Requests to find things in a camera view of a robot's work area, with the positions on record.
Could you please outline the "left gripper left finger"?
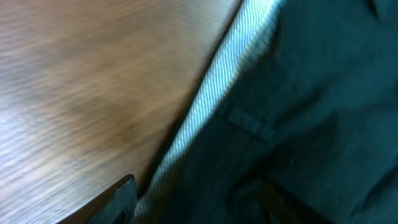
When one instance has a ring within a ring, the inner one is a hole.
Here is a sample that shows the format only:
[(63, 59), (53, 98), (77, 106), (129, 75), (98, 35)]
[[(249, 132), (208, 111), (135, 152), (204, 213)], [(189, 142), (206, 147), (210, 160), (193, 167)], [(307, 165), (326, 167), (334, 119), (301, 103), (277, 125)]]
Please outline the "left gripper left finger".
[(135, 223), (137, 184), (132, 174), (124, 176), (59, 224)]

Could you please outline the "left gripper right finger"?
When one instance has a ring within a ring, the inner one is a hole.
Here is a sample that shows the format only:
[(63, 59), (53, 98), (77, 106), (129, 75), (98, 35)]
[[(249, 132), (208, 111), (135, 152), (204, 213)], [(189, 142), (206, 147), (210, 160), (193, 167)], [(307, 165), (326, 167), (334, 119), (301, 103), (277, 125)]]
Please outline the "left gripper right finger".
[(332, 224), (329, 219), (270, 180), (261, 181), (259, 196), (261, 223)]

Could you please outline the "black shorts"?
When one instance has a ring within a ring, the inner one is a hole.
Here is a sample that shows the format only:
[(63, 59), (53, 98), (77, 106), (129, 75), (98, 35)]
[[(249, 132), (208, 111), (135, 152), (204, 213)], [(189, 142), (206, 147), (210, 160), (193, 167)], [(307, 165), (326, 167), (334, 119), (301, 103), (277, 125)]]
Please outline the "black shorts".
[(199, 91), (137, 223), (261, 223), (270, 180), (332, 223), (397, 222), (397, 2), (278, 2), (213, 113)]

